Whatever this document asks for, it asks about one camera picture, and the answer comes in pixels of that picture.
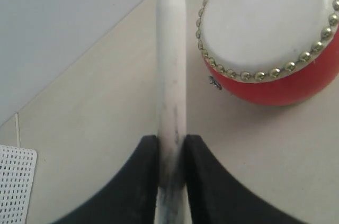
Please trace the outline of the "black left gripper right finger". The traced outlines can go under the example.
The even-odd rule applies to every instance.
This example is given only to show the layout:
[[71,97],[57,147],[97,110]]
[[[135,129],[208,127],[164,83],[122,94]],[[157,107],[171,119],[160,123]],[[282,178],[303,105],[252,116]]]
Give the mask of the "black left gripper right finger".
[[184,174],[193,223],[299,223],[236,180],[198,135],[184,140]]

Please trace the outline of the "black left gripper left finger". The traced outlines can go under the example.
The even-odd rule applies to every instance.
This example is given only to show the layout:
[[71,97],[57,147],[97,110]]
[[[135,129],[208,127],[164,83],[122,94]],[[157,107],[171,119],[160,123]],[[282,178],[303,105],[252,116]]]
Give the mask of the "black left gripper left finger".
[[154,223],[159,179],[158,138],[143,136],[108,184],[57,223]]

